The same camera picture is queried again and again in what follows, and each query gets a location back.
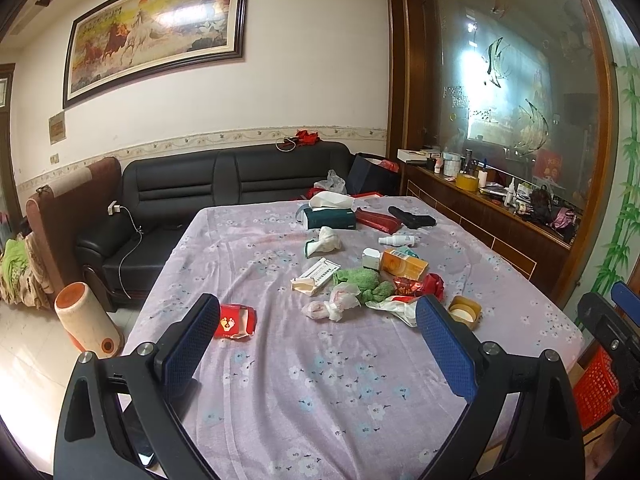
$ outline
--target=orange stool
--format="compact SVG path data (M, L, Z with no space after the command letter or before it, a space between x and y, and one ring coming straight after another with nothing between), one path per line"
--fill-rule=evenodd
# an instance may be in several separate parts
M99 358L106 358L122 350L122 332L86 283L71 283L63 288L56 298L55 309L71 342L79 351L91 350Z

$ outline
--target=plastic basket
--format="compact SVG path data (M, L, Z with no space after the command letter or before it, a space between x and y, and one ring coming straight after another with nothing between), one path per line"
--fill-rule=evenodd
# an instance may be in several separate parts
M601 347L574 386L575 403L583 430L594 426L612 410L618 394L618 380L611 371L611 357Z

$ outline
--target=phone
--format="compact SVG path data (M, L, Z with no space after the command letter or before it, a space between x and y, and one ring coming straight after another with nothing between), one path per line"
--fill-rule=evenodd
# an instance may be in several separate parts
M182 421L184 415L186 415L187 410L189 409L189 405L191 404L193 397L195 397L199 389L200 383L196 379L191 378L184 393L169 402L169 406L174 410L178 420ZM144 467L154 466L156 463L156 456L148 438L146 437L145 430L142 429L136 409L133 407L133 402L130 402L125 408L122 413L122 420L124 421L129 441L140 457L142 465Z

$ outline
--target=floral bedsheet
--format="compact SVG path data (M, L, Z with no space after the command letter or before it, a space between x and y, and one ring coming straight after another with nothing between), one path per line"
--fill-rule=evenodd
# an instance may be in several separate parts
M307 231L294 215L301 202L202 210L174 249L140 312L124 353L156 341L203 292L257 310L255 335L214 340L194 377L202 387L184 427L223 479L358 480L417 478L443 443L465 401L454 396L417 329L368 308L341 322L316 321L300 308L311 298L290 280L327 256L343 268L378 248L380 232L338 231L342 249L306 259ZM496 253L459 225L410 197L357 199L430 214L433 228L409 231L414 247L456 294L477 300L480 341L507 352L559 352L569 369L582 345L573 323ZM327 285L319 297L328 296ZM510 396L493 441L508 429Z

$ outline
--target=tiled floor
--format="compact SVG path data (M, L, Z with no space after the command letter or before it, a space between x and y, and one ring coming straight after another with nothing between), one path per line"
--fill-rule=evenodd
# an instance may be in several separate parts
M128 337L138 312L121 308L110 316ZM53 311L0 301L0 415L27 457L47 473L78 354Z

